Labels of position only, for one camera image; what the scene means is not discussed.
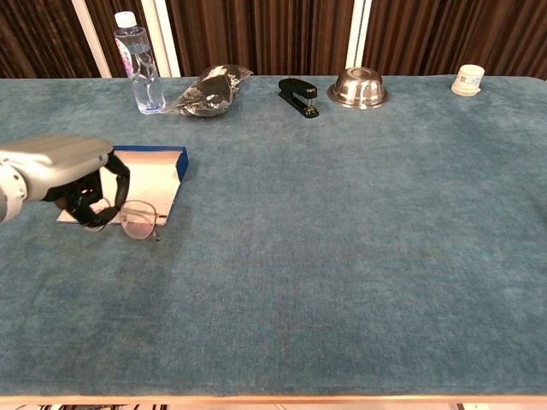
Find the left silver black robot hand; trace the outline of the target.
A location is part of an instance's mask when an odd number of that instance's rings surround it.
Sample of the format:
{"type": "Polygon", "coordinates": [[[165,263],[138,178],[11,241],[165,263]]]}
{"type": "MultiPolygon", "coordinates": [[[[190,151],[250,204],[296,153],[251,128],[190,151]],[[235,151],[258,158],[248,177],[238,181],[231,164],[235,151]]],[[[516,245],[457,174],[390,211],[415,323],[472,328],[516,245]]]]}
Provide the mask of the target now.
{"type": "Polygon", "coordinates": [[[53,202],[88,228],[107,225],[121,210],[130,170],[111,142],[64,134],[1,145],[1,221],[12,220],[25,202],[53,202]],[[114,204],[96,213],[103,199],[101,169],[116,176],[114,204]]]}

